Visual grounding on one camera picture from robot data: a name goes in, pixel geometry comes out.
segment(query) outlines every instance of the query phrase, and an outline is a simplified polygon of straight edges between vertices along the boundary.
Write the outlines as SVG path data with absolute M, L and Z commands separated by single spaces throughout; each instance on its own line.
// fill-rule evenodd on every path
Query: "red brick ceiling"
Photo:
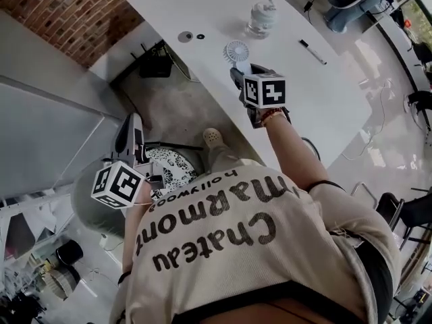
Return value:
M 0 8 L 87 68 L 143 22 L 126 0 L 0 0 Z

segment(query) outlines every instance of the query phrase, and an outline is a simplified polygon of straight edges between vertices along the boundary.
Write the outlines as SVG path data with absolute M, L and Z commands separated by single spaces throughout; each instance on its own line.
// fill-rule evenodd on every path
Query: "person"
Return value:
M 382 323 L 400 281 L 392 231 L 346 194 L 280 109 L 261 120 L 281 172 L 215 129 L 211 174 L 126 213 L 110 323 Z
M 382 1 L 383 0 L 362 0 L 360 3 L 346 9 L 331 7 L 324 14 L 324 20 L 331 31 L 343 34 L 347 31 L 347 25 L 349 23 L 359 19 L 363 14 Z

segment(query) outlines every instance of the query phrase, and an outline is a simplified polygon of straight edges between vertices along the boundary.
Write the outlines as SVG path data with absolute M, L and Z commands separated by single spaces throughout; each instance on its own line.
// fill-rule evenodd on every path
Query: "white desk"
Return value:
M 334 50 L 289 3 L 274 0 L 279 23 L 265 40 L 244 34 L 253 4 L 263 0 L 128 0 L 194 72 L 268 167 L 279 169 L 264 129 L 253 130 L 230 78 L 224 46 L 246 42 L 250 61 L 286 76 L 287 108 L 301 136 L 315 144 L 329 167 L 364 125 L 371 108 L 348 79 Z M 178 34 L 194 38 L 181 43 Z M 298 41 L 304 39 L 328 62 L 319 63 Z

